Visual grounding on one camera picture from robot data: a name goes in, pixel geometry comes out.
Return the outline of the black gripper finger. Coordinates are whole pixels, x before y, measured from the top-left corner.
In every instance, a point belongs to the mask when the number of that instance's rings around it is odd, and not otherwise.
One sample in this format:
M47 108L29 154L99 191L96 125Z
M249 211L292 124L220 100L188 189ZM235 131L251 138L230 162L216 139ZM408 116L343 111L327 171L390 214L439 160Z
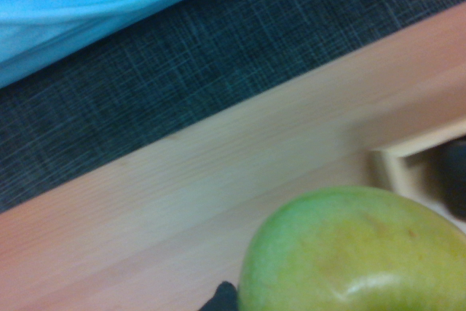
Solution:
M199 311L238 311L237 297L236 287L224 281L218 285L214 295L199 308Z

